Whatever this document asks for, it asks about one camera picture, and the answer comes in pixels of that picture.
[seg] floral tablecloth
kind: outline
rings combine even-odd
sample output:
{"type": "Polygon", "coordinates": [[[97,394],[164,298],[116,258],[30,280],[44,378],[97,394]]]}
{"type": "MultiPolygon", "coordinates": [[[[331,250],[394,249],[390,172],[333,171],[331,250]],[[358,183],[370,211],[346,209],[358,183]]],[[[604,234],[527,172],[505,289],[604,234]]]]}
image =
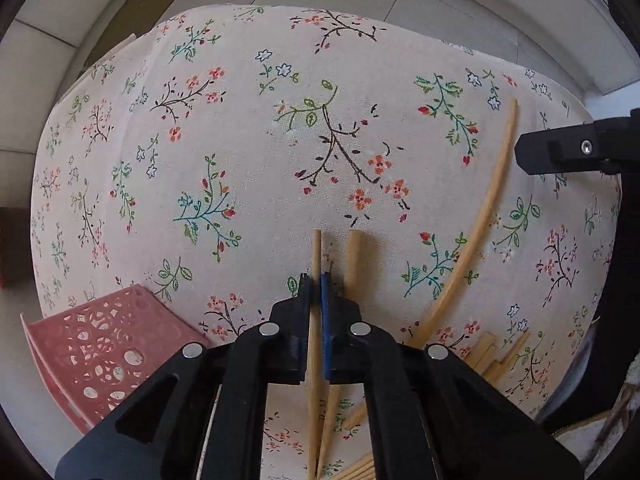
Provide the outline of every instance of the floral tablecloth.
{"type": "MultiPolygon", "coordinates": [[[[533,70],[360,16],[291,7],[193,9],[130,38],[54,107],[33,180],[42,311],[141,283],[214,344],[296,293],[323,230],[339,282],[366,232],[365,320],[408,339],[442,290],[491,179],[511,98],[517,132],[591,121],[533,70]]],[[[433,340],[465,356],[483,332],[498,388],[533,416],[598,303],[620,207],[600,173],[527,176],[511,161],[486,243],[433,340]]],[[[330,476],[370,449],[342,421],[330,476]]],[[[270,389],[263,476],[299,479],[303,388],[270,389]]]]}

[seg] wooden dowel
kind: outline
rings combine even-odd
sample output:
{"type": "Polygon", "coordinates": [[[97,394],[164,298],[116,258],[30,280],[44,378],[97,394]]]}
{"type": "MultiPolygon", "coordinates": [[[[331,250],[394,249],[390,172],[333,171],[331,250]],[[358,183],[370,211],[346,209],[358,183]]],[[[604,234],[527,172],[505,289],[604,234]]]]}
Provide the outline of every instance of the wooden dowel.
{"type": "Polygon", "coordinates": [[[478,339],[478,342],[471,349],[471,352],[466,356],[465,363],[475,370],[476,365],[479,363],[480,359],[482,359],[482,356],[486,354],[489,346],[494,344],[495,341],[495,335],[490,332],[483,333],[480,336],[480,339],[478,339]]]}
{"type": "Polygon", "coordinates": [[[360,460],[358,460],[355,464],[350,465],[347,469],[340,471],[337,475],[331,477],[331,480],[349,480],[353,478],[353,474],[359,474],[364,469],[371,467],[373,464],[373,455],[371,453],[367,453],[360,460]]]}
{"type": "Polygon", "coordinates": [[[478,216],[476,216],[476,222],[471,230],[471,234],[467,238],[464,248],[460,252],[460,257],[456,265],[453,267],[451,276],[447,280],[442,293],[438,296],[434,305],[420,320],[420,325],[415,329],[414,336],[407,342],[407,345],[409,346],[413,346],[414,348],[424,347],[427,340],[436,329],[436,325],[440,318],[447,311],[447,308],[454,299],[458,283],[462,280],[464,273],[468,270],[468,266],[476,257],[478,248],[480,247],[480,243],[484,237],[484,232],[489,225],[489,218],[491,213],[494,211],[495,203],[498,195],[500,194],[499,192],[502,187],[502,182],[504,181],[509,161],[512,157],[511,145],[513,143],[513,132],[515,130],[517,112],[518,102],[516,99],[512,99],[509,107],[509,118],[502,136],[502,147],[500,148],[498,161],[494,167],[494,174],[491,178],[491,182],[489,183],[489,189],[484,196],[484,203],[480,208],[478,216]]]}
{"type": "Polygon", "coordinates": [[[307,427],[308,455],[306,459],[306,478],[314,480],[318,468],[320,452],[320,395],[322,389],[322,331],[320,325],[320,305],[318,290],[320,287],[322,259],[322,231],[314,229],[311,240],[311,277],[314,282],[311,312],[309,315],[309,340],[306,363],[306,381],[308,389],[307,427]]]}
{"type": "MultiPolygon", "coordinates": [[[[349,238],[347,238],[344,267],[344,297],[351,301],[356,300],[358,291],[358,258],[362,246],[362,234],[362,231],[351,230],[349,232],[349,238]]],[[[322,477],[322,468],[324,468],[324,464],[326,463],[326,457],[329,453],[329,447],[331,446],[331,439],[334,435],[335,416],[338,413],[339,402],[340,384],[330,384],[329,394],[326,400],[326,411],[324,412],[324,426],[322,427],[316,478],[322,477]]]]}

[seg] pink basket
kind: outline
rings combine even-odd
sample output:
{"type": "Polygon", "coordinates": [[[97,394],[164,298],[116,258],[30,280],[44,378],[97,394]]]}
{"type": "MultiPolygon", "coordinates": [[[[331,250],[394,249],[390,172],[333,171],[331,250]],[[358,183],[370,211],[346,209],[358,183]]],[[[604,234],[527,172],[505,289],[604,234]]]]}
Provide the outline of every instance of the pink basket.
{"type": "Polygon", "coordinates": [[[22,325],[47,390],[83,434],[182,346],[210,346],[140,285],[22,325]]]}

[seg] bundle of sticks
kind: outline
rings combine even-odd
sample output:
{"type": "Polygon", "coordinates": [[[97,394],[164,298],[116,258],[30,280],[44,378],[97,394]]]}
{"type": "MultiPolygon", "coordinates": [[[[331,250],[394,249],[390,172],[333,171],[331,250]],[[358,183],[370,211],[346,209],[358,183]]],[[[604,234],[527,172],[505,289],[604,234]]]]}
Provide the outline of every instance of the bundle of sticks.
{"type": "MultiPolygon", "coordinates": [[[[513,137],[516,125],[518,102],[512,99],[509,107],[507,124],[502,138],[502,147],[498,153],[498,160],[494,167],[492,179],[484,203],[476,217],[473,229],[468,236],[465,248],[460,253],[460,257],[454,267],[449,280],[442,293],[439,295],[433,306],[420,320],[417,330],[411,339],[406,343],[414,348],[423,348],[428,339],[433,335],[437,323],[443,314],[452,305],[456,297],[456,289],[459,282],[472,263],[473,258],[478,253],[484,233],[489,224],[490,215],[495,208],[502,183],[506,175],[511,154],[513,153],[513,137]]],[[[347,241],[346,267],[344,276],[344,295],[348,300],[355,300],[357,290],[357,261],[362,241],[362,233],[351,231],[347,241]]],[[[312,241],[312,277],[314,283],[319,283],[320,278],[320,257],[321,257],[321,233],[314,232],[312,241]]],[[[477,373],[481,374],[489,383],[497,384],[505,373],[513,366],[516,356],[524,346],[529,336],[528,332],[522,333],[520,338],[514,343],[507,355],[501,360],[495,359],[497,354],[496,336],[486,332],[481,335],[476,345],[466,356],[466,363],[477,373]]],[[[312,306],[311,319],[309,324],[309,358],[307,364],[307,381],[309,382],[309,402],[308,402],[308,423],[309,423],[309,455],[307,462],[307,480],[316,480],[322,477],[324,462],[326,461],[330,439],[333,434],[335,415],[339,400],[340,386],[332,384],[329,387],[329,394],[324,416],[322,431],[319,423],[319,400],[324,381],[321,370],[321,330],[320,330],[320,309],[319,305],[312,306]]],[[[343,428],[350,430],[361,423],[367,416],[367,407],[361,402],[354,408],[343,423],[343,428]]],[[[332,480],[374,480],[374,459],[371,453],[365,455],[355,464],[341,471],[332,480]]]]}

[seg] metal screw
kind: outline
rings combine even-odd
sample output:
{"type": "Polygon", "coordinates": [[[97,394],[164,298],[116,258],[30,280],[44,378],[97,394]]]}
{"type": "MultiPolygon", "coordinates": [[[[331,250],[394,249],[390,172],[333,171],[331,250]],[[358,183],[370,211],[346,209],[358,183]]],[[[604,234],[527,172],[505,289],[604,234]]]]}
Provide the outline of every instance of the metal screw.
{"type": "Polygon", "coordinates": [[[580,145],[580,149],[585,155],[591,155],[593,152],[593,145],[590,140],[584,139],[580,145]]]}
{"type": "Polygon", "coordinates": [[[182,349],[182,355],[187,359],[193,359],[202,354],[202,345],[200,343],[189,343],[182,349]]]}
{"type": "Polygon", "coordinates": [[[431,345],[427,350],[427,354],[429,354],[431,359],[440,361],[449,355],[449,350],[442,345],[431,345]]]}
{"type": "Polygon", "coordinates": [[[272,323],[271,321],[260,325],[260,333],[264,336],[276,335],[279,331],[280,327],[277,325],[277,323],[272,323]]]}
{"type": "Polygon", "coordinates": [[[353,335],[367,335],[371,332],[371,327],[368,324],[359,321],[352,324],[349,330],[351,330],[353,335]]]}

